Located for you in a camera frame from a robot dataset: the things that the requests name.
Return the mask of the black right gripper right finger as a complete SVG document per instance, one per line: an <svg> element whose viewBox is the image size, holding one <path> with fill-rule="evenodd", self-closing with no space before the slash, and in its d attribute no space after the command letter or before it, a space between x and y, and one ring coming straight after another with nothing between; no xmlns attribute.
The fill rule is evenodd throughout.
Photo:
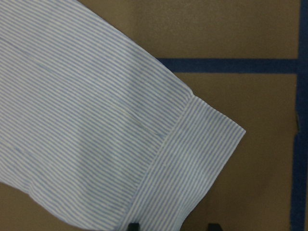
<svg viewBox="0 0 308 231"><path fill-rule="evenodd" d="M222 227L218 223L209 223L207 230L208 231L222 231Z"/></svg>

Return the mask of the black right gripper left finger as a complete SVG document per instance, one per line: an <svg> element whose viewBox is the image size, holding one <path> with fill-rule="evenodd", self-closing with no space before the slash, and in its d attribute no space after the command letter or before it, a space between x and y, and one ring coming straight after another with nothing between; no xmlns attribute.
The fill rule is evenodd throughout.
<svg viewBox="0 0 308 231"><path fill-rule="evenodd" d="M130 223L128 225L128 231L139 231L140 230L140 224L139 223Z"/></svg>

